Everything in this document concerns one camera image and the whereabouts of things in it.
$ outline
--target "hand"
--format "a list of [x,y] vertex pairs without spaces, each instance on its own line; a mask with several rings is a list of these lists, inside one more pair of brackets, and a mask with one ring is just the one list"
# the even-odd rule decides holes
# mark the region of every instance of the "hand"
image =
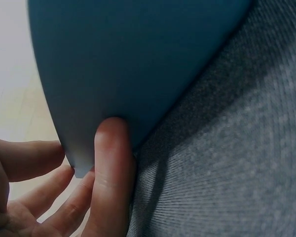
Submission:
[[118,118],[103,122],[95,136],[95,170],[82,179],[67,201],[43,223],[46,212],[67,187],[74,171],[61,166],[43,185],[8,202],[9,182],[41,176],[60,166],[64,152],[58,142],[10,143],[0,140],[0,236],[64,237],[81,224],[91,207],[83,237],[125,236],[134,185],[127,125]]

